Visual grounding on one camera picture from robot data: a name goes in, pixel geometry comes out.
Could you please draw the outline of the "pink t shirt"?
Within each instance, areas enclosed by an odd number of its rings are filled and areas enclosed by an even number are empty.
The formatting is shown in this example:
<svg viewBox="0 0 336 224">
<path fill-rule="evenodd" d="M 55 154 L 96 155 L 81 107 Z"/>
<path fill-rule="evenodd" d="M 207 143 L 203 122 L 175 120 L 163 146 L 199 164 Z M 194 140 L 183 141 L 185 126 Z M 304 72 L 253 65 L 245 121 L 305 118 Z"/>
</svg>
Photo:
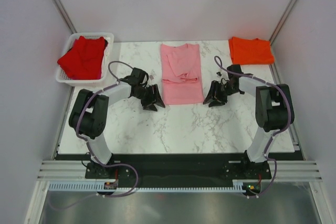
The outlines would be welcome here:
<svg viewBox="0 0 336 224">
<path fill-rule="evenodd" d="M 166 105 L 204 101 L 201 57 L 198 44 L 160 46 L 163 101 Z"/>
</svg>

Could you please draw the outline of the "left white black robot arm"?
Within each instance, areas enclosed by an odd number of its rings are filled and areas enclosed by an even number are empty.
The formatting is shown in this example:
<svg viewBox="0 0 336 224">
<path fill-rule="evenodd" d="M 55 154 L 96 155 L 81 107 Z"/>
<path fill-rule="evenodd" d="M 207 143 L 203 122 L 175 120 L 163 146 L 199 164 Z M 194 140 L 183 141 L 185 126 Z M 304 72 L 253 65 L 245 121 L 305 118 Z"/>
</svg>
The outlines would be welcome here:
<svg viewBox="0 0 336 224">
<path fill-rule="evenodd" d="M 86 143 L 89 151 L 86 179 L 110 179 L 118 170 L 104 137 L 110 106 L 124 99 L 137 98 L 146 111 L 156 112 L 158 106 L 165 108 L 158 85 L 148 85 L 148 80 L 147 72 L 133 68 L 130 75 L 113 85 L 96 92 L 88 89 L 78 92 L 70 113 L 69 126 Z"/>
</svg>

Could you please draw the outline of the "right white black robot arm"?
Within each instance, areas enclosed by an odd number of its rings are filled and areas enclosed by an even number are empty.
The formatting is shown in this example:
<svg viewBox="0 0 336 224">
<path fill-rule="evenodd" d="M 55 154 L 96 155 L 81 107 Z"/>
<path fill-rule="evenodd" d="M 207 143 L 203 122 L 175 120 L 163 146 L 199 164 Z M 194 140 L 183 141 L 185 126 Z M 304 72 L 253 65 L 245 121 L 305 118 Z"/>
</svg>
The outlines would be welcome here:
<svg viewBox="0 0 336 224">
<path fill-rule="evenodd" d="M 212 81 L 204 100 L 210 108 L 225 105 L 230 95 L 248 93 L 255 98 L 255 119 L 258 125 L 250 147 L 239 163 L 226 164 L 225 172 L 232 178 L 269 179 L 268 154 L 275 137 L 284 132 L 295 119 L 290 89 L 287 84 L 273 84 L 242 72 L 240 65 L 225 69 L 226 82 Z"/>
</svg>

